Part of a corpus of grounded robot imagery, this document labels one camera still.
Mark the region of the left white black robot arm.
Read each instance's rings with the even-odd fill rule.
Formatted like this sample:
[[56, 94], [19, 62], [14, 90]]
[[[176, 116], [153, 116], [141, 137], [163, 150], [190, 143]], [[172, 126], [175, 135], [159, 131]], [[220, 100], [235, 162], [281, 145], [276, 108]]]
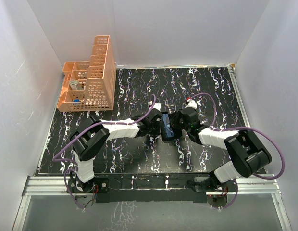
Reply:
[[84, 126], [78, 127], [70, 141], [77, 165], [74, 186], [89, 192], [94, 188], [93, 162], [101, 148], [110, 140], [118, 138], [138, 138], [146, 135], [157, 136], [160, 133], [162, 112], [153, 108], [148, 115], [119, 120], [95, 120], [90, 117]]

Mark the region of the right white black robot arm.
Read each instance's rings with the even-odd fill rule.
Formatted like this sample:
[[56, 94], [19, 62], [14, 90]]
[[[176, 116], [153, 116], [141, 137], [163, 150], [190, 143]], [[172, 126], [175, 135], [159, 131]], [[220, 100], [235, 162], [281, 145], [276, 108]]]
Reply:
[[175, 134], [185, 130], [191, 141], [227, 150], [230, 161], [195, 183], [207, 190], [222, 190], [228, 181], [248, 178], [271, 163], [272, 157], [257, 135], [251, 130], [214, 131], [201, 124], [196, 109], [186, 107], [170, 115], [170, 128]]

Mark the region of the black sunglasses case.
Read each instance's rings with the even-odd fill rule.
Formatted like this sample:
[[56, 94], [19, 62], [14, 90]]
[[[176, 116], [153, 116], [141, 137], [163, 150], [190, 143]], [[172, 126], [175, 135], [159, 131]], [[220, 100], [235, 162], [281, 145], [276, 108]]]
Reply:
[[161, 138], [163, 142], [169, 142], [175, 139], [179, 139], [182, 136], [182, 131], [173, 128], [171, 125], [171, 118], [166, 112], [162, 113], [160, 122]]

